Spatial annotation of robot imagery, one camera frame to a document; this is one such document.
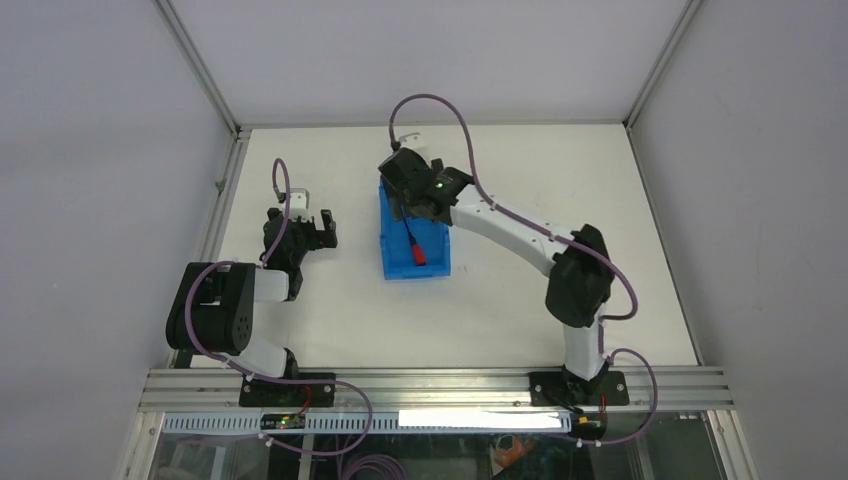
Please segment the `red and black screwdriver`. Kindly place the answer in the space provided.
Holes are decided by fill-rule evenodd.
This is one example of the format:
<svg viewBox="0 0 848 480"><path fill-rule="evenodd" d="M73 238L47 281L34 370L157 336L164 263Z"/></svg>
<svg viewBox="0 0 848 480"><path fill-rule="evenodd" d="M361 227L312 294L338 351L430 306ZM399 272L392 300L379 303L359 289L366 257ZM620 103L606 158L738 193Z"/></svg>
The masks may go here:
<svg viewBox="0 0 848 480"><path fill-rule="evenodd" d="M405 219L403 220L403 224L404 224L404 227L405 227L406 232L407 232L407 238L408 238L408 242L409 242L410 249L411 249L411 255L412 255L412 259L413 259L415 265L418 266L418 267L426 266L427 265L426 255L424 254L423 249L419 245L415 235L412 232L412 229L410 227L407 215L406 215Z"/></svg>

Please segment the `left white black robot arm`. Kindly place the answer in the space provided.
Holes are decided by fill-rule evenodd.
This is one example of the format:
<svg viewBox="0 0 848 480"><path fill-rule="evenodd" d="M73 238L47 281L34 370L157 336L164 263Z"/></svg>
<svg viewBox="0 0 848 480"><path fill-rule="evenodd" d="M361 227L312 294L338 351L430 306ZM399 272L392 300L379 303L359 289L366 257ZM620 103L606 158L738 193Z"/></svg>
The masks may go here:
<svg viewBox="0 0 848 480"><path fill-rule="evenodd" d="M338 238L329 209L320 211L322 228L307 210L285 218L282 210L271 208L267 215L263 241L274 248L267 264L189 263L166 320L165 337L174 350L207 355L250 380L264 379L263 394L277 406L288 406L301 392L296 357L255 332L254 306L296 300L306 255L336 248Z"/></svg>

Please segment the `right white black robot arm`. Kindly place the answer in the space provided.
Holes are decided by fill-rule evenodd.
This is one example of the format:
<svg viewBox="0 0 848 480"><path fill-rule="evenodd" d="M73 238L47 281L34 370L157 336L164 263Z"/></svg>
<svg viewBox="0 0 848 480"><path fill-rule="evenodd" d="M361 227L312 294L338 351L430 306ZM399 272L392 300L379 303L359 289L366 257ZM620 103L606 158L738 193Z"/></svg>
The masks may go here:
<svg viewBox="0 0 848 480"><path fill-rule="evenodd" d="M480 235L547 278L545 307L564 332L565 394L578 405L599 397L608 369L602 315L614 279L600 231L586 224L559 241L556 233L543 233L530 220L512 218L487 201L471 175L438 168L399 143L378 170L389 194L414 216Z"/></svg>

